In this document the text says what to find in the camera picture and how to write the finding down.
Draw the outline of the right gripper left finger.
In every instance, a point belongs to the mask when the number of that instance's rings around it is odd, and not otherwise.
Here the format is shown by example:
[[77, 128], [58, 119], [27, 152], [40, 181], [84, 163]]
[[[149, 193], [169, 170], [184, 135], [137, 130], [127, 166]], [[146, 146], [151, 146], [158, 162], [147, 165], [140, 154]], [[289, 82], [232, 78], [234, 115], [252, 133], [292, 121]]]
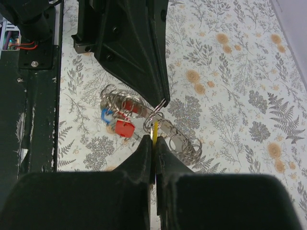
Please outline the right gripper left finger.
[[150, 229], [151, 161], [152, 140], [144, 135], [137, 149], [110, 172], [109, 229]]

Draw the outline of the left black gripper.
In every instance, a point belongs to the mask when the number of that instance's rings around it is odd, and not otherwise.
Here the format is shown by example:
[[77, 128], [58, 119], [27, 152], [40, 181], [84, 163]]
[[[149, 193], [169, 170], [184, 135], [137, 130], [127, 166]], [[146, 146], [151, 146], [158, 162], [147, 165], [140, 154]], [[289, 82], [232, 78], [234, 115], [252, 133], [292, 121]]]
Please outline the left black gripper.
[[167, 0], [79, 0], [77, 54], [99, 64], [152, 107], [170, 101], [166, 67]]

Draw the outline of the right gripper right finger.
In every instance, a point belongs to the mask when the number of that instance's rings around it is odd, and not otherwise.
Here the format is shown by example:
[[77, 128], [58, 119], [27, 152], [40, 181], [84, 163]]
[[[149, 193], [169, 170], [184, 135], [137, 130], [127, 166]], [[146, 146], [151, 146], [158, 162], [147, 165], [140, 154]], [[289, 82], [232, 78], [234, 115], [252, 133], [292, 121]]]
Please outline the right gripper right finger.
[[157, 214], [163, 230], [199, 229], [197, 176], [169, 149], [164, 138], [155, 144]]

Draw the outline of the yellow key tag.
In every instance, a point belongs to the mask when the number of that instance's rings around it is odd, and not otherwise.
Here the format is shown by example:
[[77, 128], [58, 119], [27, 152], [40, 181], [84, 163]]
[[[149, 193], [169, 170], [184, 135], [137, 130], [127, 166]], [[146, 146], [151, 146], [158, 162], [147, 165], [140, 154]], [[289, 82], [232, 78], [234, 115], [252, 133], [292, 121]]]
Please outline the yellow key tag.
[[152, 150], [152, 183], [155, 184], [155, 146], [158, 137], [158, 122], [155, 121], [153, 124], [153, 150]]

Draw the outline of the red key tag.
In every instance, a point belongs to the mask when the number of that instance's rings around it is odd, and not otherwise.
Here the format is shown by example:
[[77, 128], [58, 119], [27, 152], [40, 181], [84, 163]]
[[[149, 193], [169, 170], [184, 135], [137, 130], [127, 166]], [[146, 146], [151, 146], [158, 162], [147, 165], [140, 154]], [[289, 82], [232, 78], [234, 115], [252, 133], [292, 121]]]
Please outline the red key tag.
[[130, 138], [135, 131], [135, 125], [130, 121], [117, 120], [115, 123], [115, 133], [124, 138]]

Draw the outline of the blue key tag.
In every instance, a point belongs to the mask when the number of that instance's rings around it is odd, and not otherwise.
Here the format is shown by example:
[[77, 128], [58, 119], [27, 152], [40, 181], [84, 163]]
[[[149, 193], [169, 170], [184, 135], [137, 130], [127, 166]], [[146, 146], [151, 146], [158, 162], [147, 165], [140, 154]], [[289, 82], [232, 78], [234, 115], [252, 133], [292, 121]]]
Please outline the blue key tag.
[[106, 125], [110, 125], [114, 122], [114, 112], [108, 108], [103, 108], [101, 111], [101, 119]]

